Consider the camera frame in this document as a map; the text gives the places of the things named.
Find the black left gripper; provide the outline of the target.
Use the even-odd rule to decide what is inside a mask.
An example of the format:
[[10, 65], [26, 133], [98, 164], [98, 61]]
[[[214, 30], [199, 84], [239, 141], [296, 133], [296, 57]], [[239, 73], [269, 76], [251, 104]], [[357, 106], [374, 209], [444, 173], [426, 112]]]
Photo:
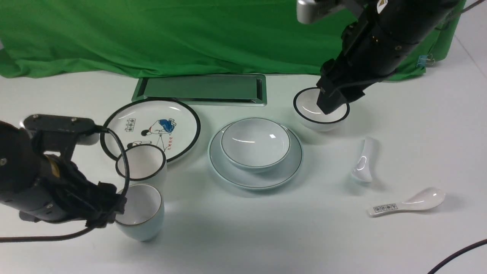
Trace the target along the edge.
[[36, 210], [23, 210], [23, 220], [61, 224], [83, 220], [86, 227], [104, 228], [125, 211], [127, 198], [110, 183], [87, 180], [75, 163], [54, 154], [44, 154], [42, 170], [33, 184], [50, 197]]

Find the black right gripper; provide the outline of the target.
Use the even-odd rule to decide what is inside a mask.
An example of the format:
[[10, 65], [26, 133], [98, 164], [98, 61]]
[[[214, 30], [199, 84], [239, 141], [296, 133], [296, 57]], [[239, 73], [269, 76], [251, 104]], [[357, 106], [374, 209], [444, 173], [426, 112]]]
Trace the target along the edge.
[[342, 34], [342, 50], [336, 59], [324, 62], [317, 87], [320, 93], [317, 106], [328, 115], [344, 104], [364, 96], [370, 85], [388, 78], [388, 73], [373, 68], [376, 56], [372, 49], [378, 45], [373, 36], [375, 23], [352, 23]]

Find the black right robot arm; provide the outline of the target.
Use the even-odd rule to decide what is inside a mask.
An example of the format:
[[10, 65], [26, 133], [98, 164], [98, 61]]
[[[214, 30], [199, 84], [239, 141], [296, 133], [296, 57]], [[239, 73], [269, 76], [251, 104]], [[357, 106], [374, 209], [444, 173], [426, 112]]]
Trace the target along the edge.
[[401, 62], [459, 4], [458, 0], [370, 2], [342, 33], [342, 49], [320, 70], [317, 106], [330, 114], [364, 96], [364, 90], [393, 76]]

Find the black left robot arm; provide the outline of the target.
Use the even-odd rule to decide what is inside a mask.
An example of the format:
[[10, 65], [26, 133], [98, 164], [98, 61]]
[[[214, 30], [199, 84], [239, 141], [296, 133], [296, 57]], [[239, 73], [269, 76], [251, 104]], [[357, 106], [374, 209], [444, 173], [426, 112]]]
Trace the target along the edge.
[[1, 204], [24, 221], [113, 223], [124, 213], [125, 194], [90, 182], [72, 161], [75, 146], [92, 145], [106, 131], [92, 119], [66, 116], [29, 116], [21, 128], [1, 122]]

